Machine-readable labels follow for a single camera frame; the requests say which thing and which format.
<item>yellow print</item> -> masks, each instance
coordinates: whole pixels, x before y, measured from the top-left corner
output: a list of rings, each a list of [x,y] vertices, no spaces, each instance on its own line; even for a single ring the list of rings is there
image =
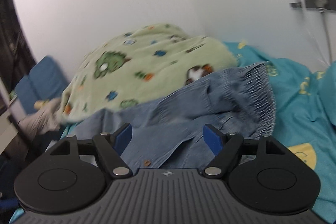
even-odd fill
[[[325,72],[324,71],[318,71],[316,73],[316,79],[317,80],[320,80],[321,78],[323,78],[323,76],[325,75]]]
[[[268,63],[266,64],[266,70],[267,70],[267,74],[268,74],[269,76],[277,76],[277,75],[279,75],[279,74],[278,74],[278,70],[277,70],[277,68],[276,68],[275,65],[273,65],[273,63],[271,63],[271,62],[268,62]]]
[[[300,160],[307,164],[311,169],[315,169],[317,157],[316,152],[310,143],[302,143],[288,148]]]
[[[238,49],[241,50],[243,47],[246,46],[246,40],[242,40],[239,44],[238,44]]]
[[[309,77],[306,77],[305,80],[306,80],[306,81],[303,81],[303,82],[300,84],[300,91],[299,91],[299,93],[300,93],[300,94],[307,94],[307,95],[310,95],[310,93],[306,91],[306,88],[309,87],[309,81],[310,81],[310,78],[309,78]]]

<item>jacket button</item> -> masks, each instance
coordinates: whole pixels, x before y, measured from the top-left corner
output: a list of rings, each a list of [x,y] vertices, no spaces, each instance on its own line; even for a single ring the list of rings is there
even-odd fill
[[[150,160],[145,160],[143,163],[146,167],[148,167],[148,166],[150,166],[151,161]]]

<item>black circular pad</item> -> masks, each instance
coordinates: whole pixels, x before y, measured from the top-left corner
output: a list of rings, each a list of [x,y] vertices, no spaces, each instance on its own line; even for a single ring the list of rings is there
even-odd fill
[[[311,208],[319,194],[318,176],[293,154],[271,155],[236,167],[228,185],[238,200],[264,213],[293,214]]]
[[[73,155],[43,154],[14,182],[24,208],[44,214],[73,212],[93,203],[105,189],[105,177],[94,165]]]
[[[39,185],[51,191],[60,191],[68,189],[76,183],[77,175],[67,169],[56,168],[42,173],[38,182]]]
[[[269,168],[259,172],[258,182],[271,190],[286,190],[294,186],[296,176],[285,169]]]

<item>teal bedsheet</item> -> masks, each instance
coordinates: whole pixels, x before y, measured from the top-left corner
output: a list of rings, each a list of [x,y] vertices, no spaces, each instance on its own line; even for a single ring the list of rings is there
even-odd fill
[[[324,72],[311,73],[285,58],[271,58],[243,43],[225,43],[239,66],[268,61],[277,117],[273,136],[315,166],[321,191],[313,211],[329,223],[336,220],[336,63]]]

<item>gray ribbed plate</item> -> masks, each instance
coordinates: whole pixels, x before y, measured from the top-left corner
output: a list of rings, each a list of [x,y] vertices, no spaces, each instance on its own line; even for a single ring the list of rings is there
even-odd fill
[[[311,211],[293,216],[255,212],[238,203],[220,180],[196,169],[140,169],[135,177],[116,180],[93,205],[66,215],[23,214],[15,224],[229,223],[318,224]]]

